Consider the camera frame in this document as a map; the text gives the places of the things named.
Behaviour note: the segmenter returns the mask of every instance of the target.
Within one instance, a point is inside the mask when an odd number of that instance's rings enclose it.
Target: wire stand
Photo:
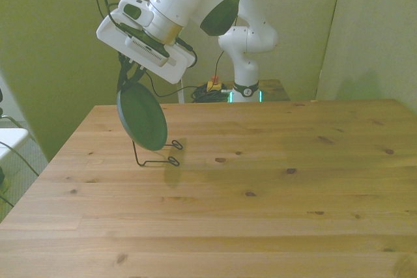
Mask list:
[[[136,163],[140,166],[140,167],[144,167],[146,165],[146,163],[170,163],[174,166],[180,166],[180,162],[174,158],[173,156],[169,156],[167,161],[145,161],[143,162],[143,164],[140,164],[138,158],[137,158],[137,152],[136,152],[136,144],[134,141],[132,141],[133,143],[133,150],[135,152],[135,159],[136,159]],[[177,140],[172,140],[170,145],[165,145],[165,146],[173,146],[175,148],[177,148],[178,150],[182,150],[184,147],[182,146],[182,144],[180,144]]]

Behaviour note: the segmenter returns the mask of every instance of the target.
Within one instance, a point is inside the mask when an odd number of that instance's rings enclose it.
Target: yellow-green wall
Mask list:
[[[417,113],[417,0],[338,0],[317,99],[375,98]]]
[[[96,38],[95,0],[0,0],[0,9],[0,70],[51,159],[94,105],[115,104],[117,52]]]

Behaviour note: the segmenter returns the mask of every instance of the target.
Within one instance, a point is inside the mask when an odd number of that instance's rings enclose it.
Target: wood grain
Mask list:
[[[0,224],[4,277],[417,277],[417,117],[394,100],[95,107]]]

